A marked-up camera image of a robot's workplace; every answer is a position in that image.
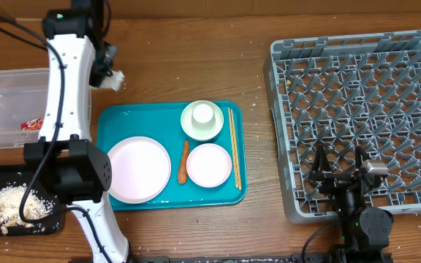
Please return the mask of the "large white round plate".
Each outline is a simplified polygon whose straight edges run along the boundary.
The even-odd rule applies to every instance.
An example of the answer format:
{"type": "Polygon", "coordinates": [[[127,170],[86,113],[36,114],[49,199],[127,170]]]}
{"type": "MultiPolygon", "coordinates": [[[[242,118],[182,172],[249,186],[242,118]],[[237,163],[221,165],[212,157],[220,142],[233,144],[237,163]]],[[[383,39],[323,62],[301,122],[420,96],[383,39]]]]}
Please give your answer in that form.
{"type": "Polygon", "coordinates": [[[108,152],[112,166],[109,193],[118,201],[141,204],[157,197],[168,184],[171,161],[166,149],[149,137],[130,137],[108,152]]]}

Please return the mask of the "white cup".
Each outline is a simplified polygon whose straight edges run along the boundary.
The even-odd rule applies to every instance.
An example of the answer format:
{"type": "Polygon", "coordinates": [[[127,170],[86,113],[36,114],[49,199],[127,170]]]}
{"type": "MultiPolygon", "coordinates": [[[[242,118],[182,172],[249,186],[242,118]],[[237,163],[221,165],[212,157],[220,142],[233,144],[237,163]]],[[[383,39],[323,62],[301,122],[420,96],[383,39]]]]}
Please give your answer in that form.
{"type": "Polygon", "coordinates": [[[192,110],[192,118],[199,124],[210,123],[214,118],[213,109],[209,104],[197,104],[192,110]]]}

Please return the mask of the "small white round plate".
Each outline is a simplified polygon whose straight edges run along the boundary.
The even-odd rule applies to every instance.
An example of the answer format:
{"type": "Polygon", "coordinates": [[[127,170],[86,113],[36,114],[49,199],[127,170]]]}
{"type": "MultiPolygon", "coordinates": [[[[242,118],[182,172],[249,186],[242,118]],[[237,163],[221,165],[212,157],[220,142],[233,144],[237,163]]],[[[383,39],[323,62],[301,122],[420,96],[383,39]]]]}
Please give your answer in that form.
{"type": "Polygon", "coordinates": [[[186,171],[198,186],[214,188],[230,176],[232,159],[220,145],[205,143],[191,151],[186,161],[186,171]]]}

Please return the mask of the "red snack wrapper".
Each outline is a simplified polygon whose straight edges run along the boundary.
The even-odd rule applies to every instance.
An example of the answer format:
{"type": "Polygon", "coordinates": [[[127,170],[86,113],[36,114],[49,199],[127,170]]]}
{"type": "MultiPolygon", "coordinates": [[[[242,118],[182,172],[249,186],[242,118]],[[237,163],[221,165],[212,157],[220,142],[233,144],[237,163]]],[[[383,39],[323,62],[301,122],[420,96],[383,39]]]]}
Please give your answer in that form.
{"type": "Polygon", "coordinates": [[[44,118],[36,118],[26,121],[20,125],[22,131],[40,130],[43,125],[44,118]]]}

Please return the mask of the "orange carrot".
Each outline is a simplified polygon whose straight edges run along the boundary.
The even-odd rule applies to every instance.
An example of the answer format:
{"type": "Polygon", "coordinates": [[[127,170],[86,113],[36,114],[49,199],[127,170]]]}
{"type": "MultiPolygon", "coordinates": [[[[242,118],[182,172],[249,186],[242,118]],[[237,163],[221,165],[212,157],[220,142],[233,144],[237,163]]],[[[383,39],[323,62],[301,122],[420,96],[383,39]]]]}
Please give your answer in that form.
{"type": "Polygon", "coordinates": [[[178,169],[178,183],[181,185],[184,185],[187,181],[188,178],[188,173],[186,170],[186,162],[187,159],[189,157],[189,153],[190,153],[190,145],[189,145],[189,141],[186,140],[184,142],[184,147],[183,147],[183,152],[182,152],[182,156],[181,156],[181,162],[180,162],[180,166],[178,169]]]}

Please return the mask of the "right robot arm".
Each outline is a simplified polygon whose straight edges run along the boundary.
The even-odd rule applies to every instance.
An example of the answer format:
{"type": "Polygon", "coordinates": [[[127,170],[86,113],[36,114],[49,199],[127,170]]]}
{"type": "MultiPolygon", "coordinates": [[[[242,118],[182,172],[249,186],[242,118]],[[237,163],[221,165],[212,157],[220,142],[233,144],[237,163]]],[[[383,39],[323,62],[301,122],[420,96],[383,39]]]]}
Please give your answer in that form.
{"type": "Polygon", "coordinates": [[[322,145],[317,145],[314,163],[308,179],[320,183],[319,192],[330,198],[338,219],[322,227],[303,245],[302,262],[391,262],[392,256],[383,253],[390,244],[394,218],[391,212],[379,207],[368,207],[365,195],[379,187],[386,179],[388,168],[378,159],[371,159],[365,150],[355,148],[355,169],[350,173],[335,174],[322,145]],[[342,245],[335,245],[324,256],[308,256],[310,242],[327,229],[339,225],[342,245]]]}

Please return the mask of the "white napkin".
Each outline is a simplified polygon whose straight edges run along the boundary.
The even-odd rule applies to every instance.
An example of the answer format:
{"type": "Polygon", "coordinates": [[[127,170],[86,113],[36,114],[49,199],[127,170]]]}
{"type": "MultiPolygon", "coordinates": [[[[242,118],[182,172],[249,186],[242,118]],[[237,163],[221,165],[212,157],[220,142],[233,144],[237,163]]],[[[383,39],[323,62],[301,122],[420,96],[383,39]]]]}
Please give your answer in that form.
{"type": "Polygon", "coordinates": [[[122,71],[113,71],[113,75],[106,77],[101,83],[99,88],[112,89],[114,91],[119,91],[120,87],[124,82],[124,74],[122,71]]]}

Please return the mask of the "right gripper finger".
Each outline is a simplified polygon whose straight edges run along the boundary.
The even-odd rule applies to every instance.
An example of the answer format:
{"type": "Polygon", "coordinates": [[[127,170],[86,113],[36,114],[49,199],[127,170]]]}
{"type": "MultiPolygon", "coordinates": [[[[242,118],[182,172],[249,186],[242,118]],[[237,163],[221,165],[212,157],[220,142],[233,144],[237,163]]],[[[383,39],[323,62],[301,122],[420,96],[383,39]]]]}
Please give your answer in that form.
{"type": "Polygon", "coordinates": [[[327,160],[327,154],[321,144],[316,147],[316,153],[314,163],[311,168],[312,172],[332,172],[329,161],[327,160]]]}
{"type": "Polygon", "coordinates": [[[364,172],[365,167],[363,166],[363,162],[369,159],[369,155],[365,152],[364,148],[358,145],[355,148],[355,171],[354,173],[357,174],[358,172],[364,172]]]}

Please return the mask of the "teal plastic serving tray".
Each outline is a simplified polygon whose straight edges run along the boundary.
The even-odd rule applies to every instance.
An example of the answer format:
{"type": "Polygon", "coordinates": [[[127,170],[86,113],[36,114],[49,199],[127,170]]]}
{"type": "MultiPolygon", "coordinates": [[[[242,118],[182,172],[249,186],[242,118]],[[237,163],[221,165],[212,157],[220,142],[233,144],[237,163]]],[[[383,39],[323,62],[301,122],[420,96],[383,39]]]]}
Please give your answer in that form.
{"type": "Polygon", "coordinates": [[[228,110],[232,110],[234,114],[241,189],[236,188],[233,173],[222,185],[215,188],[204,188],[191,180],[184,185],[178,183],[177,172],[183,144],[188,138],[181,128],[180,119],[188,102],[114,105],[105,109],[99,116],[96,140],[99,148],[108,152],[126,138],[144,136],[162,144],[171,160],[169,183],[157,197],[142,204],[127,204],[111,197],[110,203],[114,211],[234,205],[245,197],[248,186],[241,111],[231,101],[215,101],[214,103],[224,114],[224,125],[219,135],[211,142],[220,145],[229,154],[232,154],[232,143],[228,110]]]}

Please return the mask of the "grey dishwasher rack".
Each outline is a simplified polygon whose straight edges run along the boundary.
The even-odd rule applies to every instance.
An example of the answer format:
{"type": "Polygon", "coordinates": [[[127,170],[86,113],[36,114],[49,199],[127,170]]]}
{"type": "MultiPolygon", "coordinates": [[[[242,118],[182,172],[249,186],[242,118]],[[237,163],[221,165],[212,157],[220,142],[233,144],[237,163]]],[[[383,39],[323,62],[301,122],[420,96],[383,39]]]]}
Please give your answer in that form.
{"type": "Polygon", "coordinates": [[[308,177],[317,144],[334,172],[354,170],[356,147],[387,165],[368,205],[421,213],[421,30],[277,40],[264,73],[289,221],[335,215],[308,177]]]}

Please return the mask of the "food scraps rice pile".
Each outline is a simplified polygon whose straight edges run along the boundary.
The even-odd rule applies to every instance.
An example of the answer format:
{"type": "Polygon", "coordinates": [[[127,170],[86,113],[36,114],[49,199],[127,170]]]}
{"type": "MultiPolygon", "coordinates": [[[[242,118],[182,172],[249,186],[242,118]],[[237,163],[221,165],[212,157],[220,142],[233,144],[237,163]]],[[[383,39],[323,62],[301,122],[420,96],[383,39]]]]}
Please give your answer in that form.
{"type": "MultiPolygon", "coordinates": [[[[37,227],[45,230],[41,224],[30,224],[20,218],[19,207],[26,190],[25,183],[21,186],[7,186],[0,189],[0,232],[3,235],[7,235],[17,226],[21,226],[22,230],[37,227]]],[[[39,197],[38,190],[32,189],[24,205],[23,214],[26,219],[36,220],[50,214],[54,207],[53,200],[39,197]]]]}

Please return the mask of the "white bowl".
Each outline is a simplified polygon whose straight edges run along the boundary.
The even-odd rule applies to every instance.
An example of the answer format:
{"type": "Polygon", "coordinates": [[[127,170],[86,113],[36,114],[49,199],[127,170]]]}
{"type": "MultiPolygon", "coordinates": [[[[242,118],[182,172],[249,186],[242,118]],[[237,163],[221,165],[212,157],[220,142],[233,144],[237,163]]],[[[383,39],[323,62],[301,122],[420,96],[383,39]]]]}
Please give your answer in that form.
{"type": "Polygon", "coordinates": [[[212,140],[222,130],[224,125],[224,114],[222,110],[213,102],[206,100],[198,100],[189,103],[183,109],[181,113],[181,128],[186,135],[191,137],[193,140],[204,142],[212,140]],[[210,123],[199,124],[192,118],[192,110],[197,104],[206,103],[209,104],[214,113],[214,118],[210,123]]]}

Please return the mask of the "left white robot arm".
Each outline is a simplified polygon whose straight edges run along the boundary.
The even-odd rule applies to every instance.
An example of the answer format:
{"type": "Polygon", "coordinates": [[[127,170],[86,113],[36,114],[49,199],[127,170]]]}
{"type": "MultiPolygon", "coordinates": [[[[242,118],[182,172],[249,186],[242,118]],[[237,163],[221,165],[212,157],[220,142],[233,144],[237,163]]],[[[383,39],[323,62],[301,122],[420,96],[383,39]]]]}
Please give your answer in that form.
{"type": "Polygon", "coordinates": [[[116,48],[105,41],[111,18],[108,1],[72,0],[68,9],[49,10],[42,21],[43,33],[38,34],[0,15],[0,21],[37,38],[50,59],[48,100],[38,140],[23,146],[24,164],[0,165],[0,174],[33,173],[19,214],[35,183],[64,205],[63,210],[31,220],[32,224],[72,212],[91,247],[93,262],[133,262],[130,243],[110,204],[113,168],[90,133],[91,89],[121,76],[113,71],[116,48]]]}

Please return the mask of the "clear plastic waste bin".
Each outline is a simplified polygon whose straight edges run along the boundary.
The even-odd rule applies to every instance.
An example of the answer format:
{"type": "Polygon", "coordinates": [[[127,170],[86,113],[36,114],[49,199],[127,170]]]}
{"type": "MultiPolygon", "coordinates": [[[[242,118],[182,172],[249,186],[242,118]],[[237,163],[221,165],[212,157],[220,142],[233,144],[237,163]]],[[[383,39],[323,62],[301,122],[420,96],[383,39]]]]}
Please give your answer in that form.
{"type": "Polygon", "coordinates": [[[48,68],[0,71],[0,149],[38,141],[37,129],[21,125],[45,115],[49,78],[48,68]]]}

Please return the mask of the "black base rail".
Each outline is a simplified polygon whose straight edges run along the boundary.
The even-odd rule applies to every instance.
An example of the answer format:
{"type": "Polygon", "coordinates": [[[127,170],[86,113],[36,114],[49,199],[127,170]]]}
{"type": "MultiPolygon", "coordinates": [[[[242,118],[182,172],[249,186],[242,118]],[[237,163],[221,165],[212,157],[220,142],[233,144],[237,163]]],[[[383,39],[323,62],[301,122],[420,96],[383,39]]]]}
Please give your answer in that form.
{"type": "MultiPolygon", "coordinates": [[[[391,254],[385,254],[384,262],[392,263],[391,254]]],[[[135,263],[302,263],[301,254],[291,256],[253,256],[253,257],[194,257],[170,258],[168,256],[134,256],[135,263]]],[[[337,262],[328,253],[310,253],[305,255],[307,263],[337,262]]]]}

